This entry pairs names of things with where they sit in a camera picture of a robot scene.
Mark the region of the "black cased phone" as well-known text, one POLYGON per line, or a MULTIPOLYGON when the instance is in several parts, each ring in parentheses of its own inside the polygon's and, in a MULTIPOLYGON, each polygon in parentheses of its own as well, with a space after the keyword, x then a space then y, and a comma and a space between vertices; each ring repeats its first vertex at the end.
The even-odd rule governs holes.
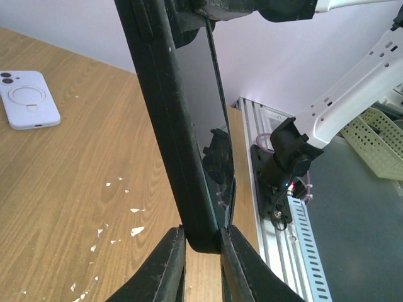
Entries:
POLYGON ((186 238, 193 250, 217 254, 223 227, 218 227, 208 200, 191 125, 172 36, 172 2, 117 1, 115 5, 186 238))

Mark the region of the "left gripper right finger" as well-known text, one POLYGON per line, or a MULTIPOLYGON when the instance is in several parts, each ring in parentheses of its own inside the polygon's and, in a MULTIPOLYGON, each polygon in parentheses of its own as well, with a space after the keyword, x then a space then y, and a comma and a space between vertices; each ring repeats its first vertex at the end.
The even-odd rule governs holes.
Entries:
POLYGON ((302 301, 278 278, 234 225, 221 229, 223 301, 302 301))

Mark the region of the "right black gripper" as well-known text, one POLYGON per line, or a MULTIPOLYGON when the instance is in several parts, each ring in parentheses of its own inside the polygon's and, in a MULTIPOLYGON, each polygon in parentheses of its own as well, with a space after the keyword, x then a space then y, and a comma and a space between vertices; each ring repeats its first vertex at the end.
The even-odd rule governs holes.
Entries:
POLYGON ((200 28, 209 19, 212 26, 218 21, 229 21, 247 16, 255 11, 275 23, 310 20, 317 2, 309 0, 199 0, 172 2, 172 36, 175 47, 190 44, 200 28))

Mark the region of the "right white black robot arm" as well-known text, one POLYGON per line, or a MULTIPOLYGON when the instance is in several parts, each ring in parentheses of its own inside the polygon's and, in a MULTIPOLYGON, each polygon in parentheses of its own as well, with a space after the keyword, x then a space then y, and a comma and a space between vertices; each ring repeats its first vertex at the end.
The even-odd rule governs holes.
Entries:
MULTIPOLYGON (((176 54, 203 170, 217 184, 231 183, 228 118, 211 26, 198 29, 176 54)), ((339 130, 401 82, 402 15, 398 14, 346 75, 273 131, 274 153, 260 170, 261 182, 284 189, 294 177, 305 175, 339 130)))

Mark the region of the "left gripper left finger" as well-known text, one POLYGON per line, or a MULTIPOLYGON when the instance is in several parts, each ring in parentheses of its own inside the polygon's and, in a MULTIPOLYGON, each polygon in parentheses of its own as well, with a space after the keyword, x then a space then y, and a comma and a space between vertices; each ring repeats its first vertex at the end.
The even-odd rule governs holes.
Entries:
POLYGON ((186 239, 170 228, 137 272, 108 301, 184 301, 186 239))

